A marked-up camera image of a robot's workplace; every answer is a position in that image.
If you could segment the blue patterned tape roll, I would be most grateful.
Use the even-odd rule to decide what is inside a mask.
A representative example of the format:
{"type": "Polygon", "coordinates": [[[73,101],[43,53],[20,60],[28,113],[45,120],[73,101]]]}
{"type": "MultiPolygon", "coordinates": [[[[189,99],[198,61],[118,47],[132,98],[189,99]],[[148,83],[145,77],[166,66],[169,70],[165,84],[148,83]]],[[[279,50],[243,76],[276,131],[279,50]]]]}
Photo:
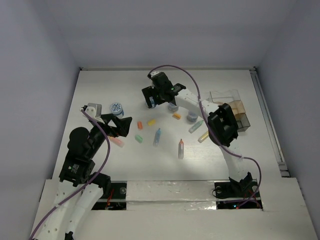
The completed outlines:
{"type": "Polygon", "coordinates": [[[119,102],[112,103],[109,109],[110,109],[110,112],[119,119],[121,119],[124,116],[123,106],[119,102]]]}

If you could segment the clear jar purple lid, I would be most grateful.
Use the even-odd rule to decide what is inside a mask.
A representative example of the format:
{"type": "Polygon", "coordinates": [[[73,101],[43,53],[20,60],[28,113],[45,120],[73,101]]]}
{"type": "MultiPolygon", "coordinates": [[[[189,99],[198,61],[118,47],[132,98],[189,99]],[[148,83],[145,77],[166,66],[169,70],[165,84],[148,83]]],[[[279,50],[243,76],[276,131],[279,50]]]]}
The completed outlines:
{"type": "Polygon", "coordinates": [[[168,103],[167,108],[168,108],[169,111],[171,111],[173,113],[177,112],[179,110],[179,107],[177,105],[171,103],[171,102],[168,103]]]}

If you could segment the blue highlighter marker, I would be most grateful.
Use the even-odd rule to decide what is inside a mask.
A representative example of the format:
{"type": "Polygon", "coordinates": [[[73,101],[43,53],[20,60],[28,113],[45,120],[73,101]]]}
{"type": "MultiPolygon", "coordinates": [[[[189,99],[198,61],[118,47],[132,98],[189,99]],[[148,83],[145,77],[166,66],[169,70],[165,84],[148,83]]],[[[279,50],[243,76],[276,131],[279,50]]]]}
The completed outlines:
{"type": "Polygon", "coordinates": [[[154,136],[154,140],[153,140],[153,146],[154,146],[154,147],[157,147],[157,146],[159,145],[160,137],[161,137],[161,129],[159,128],[159,129],[155,132],[155,136],[154,136]]]}

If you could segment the red-orange highlighter marker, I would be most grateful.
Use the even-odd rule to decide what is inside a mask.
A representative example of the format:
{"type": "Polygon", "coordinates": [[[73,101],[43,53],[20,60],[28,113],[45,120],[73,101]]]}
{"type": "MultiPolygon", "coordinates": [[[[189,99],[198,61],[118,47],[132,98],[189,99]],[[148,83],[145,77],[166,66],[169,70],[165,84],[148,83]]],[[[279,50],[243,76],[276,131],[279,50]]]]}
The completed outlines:
{"type": "Polygon", "coordinates": [[[180,139],[178,143],[178,158],[183,159],[184,158],[184,142],[182,139],[180,139]]]}

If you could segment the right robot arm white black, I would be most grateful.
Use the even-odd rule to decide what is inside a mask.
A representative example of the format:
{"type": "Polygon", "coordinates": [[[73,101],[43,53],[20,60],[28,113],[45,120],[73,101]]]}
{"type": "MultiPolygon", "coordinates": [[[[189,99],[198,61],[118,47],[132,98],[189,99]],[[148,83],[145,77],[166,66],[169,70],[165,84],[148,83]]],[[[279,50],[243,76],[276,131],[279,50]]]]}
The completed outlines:
{"type": "Polygon", "coordinates": [[[238,124],[230,105],[202,100],[199,94],[192,93],[184,85],[172,84],[164,72],[153,71],[147,77],[151,86],[142,89],[142,93],[148,108],[171,103],[202,117],[211,141],[221,149],[229,181],[215,187],[216,196],[222,199],[254,197],[257,191],[252,189],[252,175],[246,170],[244,157],[236,143],[238,124]]]}

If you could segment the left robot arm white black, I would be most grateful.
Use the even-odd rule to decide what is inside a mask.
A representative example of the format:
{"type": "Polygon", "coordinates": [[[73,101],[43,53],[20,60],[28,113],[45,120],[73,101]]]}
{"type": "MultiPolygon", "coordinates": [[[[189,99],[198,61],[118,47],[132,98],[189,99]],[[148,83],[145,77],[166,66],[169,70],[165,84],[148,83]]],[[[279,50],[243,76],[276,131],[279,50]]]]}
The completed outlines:
{"type": "Polygon", "coordinates": [[[83,115],[92,129],[77,127],[71,131],[52,208],[34,228],[31,240],[77,239],[93,206],[110,194],[111,178],[102,173],[107,161],[94,171],[93,158],[103,143],[110,143],[110,137],[126,137],[133,119],[119,119],[113,114],[83,115]]]}

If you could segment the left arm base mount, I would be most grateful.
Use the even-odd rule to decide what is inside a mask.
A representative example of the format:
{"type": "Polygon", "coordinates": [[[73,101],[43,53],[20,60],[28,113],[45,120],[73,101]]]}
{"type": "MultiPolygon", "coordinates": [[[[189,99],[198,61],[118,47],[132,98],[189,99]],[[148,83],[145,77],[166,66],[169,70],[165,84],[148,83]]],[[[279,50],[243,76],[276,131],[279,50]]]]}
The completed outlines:
{"type": "Polygon", "coordinates": [[[92,210],[99,211],[122,211],[127,209],[127,182],[112,181],[108,195],[102,196],[92,207],[92,210]]]}

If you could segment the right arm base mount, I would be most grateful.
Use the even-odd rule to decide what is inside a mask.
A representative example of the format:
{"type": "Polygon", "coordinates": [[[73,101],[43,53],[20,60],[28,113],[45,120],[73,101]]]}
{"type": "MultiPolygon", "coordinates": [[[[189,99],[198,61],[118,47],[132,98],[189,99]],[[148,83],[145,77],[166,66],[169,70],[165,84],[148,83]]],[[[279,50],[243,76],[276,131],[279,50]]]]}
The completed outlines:
{"type": "Polygon", "coordinates": [[[258,183],[253,181],[244,192],[236,192],[228,181],[214,183],[211,194],[216,199],[218,210],[263,209],[260,192],[258,191],[248,202],[244,203],[257,189],[258,183]]]}

